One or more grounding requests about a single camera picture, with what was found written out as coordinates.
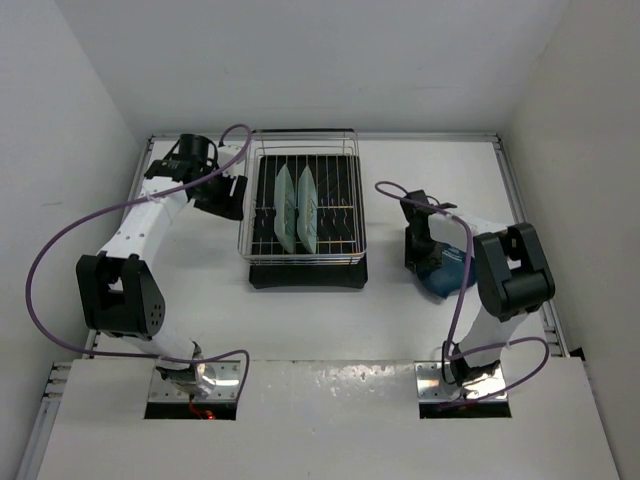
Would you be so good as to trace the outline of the dark blue leaf plate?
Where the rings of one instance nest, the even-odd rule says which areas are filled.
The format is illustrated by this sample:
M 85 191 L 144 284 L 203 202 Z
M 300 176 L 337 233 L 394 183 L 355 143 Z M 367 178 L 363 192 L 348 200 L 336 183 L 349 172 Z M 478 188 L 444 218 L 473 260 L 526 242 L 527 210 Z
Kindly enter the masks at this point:
M 434 250 L 416 265 L 416 276 L 426 291 L 447 299 L 463 286 L 467 255 L 446 243 L 437 243 Z

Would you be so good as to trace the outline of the light green rectangular plate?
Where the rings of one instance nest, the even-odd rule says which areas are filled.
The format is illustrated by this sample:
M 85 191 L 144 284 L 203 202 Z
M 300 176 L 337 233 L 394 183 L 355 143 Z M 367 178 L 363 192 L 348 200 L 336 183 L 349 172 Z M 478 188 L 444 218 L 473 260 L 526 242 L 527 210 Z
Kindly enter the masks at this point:
M 293 254 L 295 251 L 295 215 L 296 193 L 287 166 L 283 166 L 275 179 L 274 185 L 274 232 L 284 251 Z

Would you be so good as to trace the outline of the light green plate with berries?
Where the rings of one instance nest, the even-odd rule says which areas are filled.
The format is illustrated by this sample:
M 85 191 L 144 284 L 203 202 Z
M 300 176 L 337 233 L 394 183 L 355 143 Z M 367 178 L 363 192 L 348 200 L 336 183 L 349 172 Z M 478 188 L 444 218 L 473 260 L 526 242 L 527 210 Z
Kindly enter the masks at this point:
M 309 167 L 305 167 L 298 180 L 297 235 L 308 253 L 314 254 L 317 246 L 318 195 L 316 183 Z

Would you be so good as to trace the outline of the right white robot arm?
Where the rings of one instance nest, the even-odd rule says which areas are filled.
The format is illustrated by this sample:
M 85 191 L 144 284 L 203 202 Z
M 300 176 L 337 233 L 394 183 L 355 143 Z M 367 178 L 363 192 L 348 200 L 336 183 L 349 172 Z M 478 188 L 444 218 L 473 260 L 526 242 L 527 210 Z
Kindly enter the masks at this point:
M 406 268 L 439 299 L 474 286 L 481 302 L 466 336 L 443 343 L 443 379 L 461 387 L 494 373 L 518 326 L 555 295 L 535 228 L 465 216 L 451 203 L 431 204 L 422 190 L 405 193 L 400 204 Z

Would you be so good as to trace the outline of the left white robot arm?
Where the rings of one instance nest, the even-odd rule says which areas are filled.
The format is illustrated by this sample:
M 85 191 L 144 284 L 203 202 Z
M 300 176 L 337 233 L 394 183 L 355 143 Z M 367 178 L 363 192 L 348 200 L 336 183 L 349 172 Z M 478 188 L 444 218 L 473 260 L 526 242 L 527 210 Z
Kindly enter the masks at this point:
M 247 179 L 224 170 L 241 162 L 237 145 L 183 134 L 144 174 L 138 204 L 95 255 L 76 264 L 87 326 L 121 338 L 157 358 L 161 378 L 194 396 L 214 387 L 214 371 L 202 363 L 196 341 L 182 336 L 166 321 L 167 307 L 152 265 L 161 242 L 187 206 L 240 221 Z

